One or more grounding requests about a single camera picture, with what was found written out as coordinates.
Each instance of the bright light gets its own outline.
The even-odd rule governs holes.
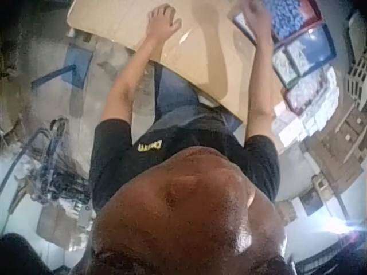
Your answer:
[[[322,231],[331,232],[335,234],[346,234],[353,231],[352,227],[346,226],[346,222],[338,218],[330,217],[325,219],[325,224]]]

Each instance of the man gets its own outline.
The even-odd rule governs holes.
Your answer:
[[[181,27],[169,5],[149,13],[144,43],[108,94],[95,131],[90,183],[97,218],[76,274],[289,272],[284,227],[271,203],[280,177],[270,139],[271,16],[260,1],[244,1],[243,9],[257,38],[244,147],[226,115],[197,104],[181,85],[167,94],[164,70],[155,78],[156,121],[132,145],[143,71]]]

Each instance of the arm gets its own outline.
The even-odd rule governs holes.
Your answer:
[[[121,119],[131,124],[135,91],[149,59],[157,58],[164,43],[181,27],[181,20],[173,23],[174,15],[175,9],[167,4],[149,13],[146,38],[110,90],[102,121]]]
[[[249,85],[246,140],[256,135],[272,139],[272,41],[271,15],[260,0],[244,0],[244,15],[256,35],[257,48]]]

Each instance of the wooden table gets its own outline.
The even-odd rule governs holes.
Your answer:
[[[137,50],[148,12],[165,2],[176,8],[183,24],[166,43],[159,62],[246,123],[255,47],[232,23],[235,11],[229,0],[75,0],[67,22]],[[264,81],[272,82],[276,106],[283,100],[282,85],[276,74]]]

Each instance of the skin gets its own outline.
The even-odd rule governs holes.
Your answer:
[[[243,11],[257,36],[249,91],[247,139],[271,137],[272,90],[270,15],[258,1]],[[149,58],[180,27],[175,10],[150,12],[144,43],[108,95],[103,120],[131,123],[135,90]],[[91,248],[109,263],[128,255],[159,274],[254,274],[284,254],[286,235],[272,203],[218,151],[191,147],[125,184],[96,218],[87,252],[75,267],[85,273]]]

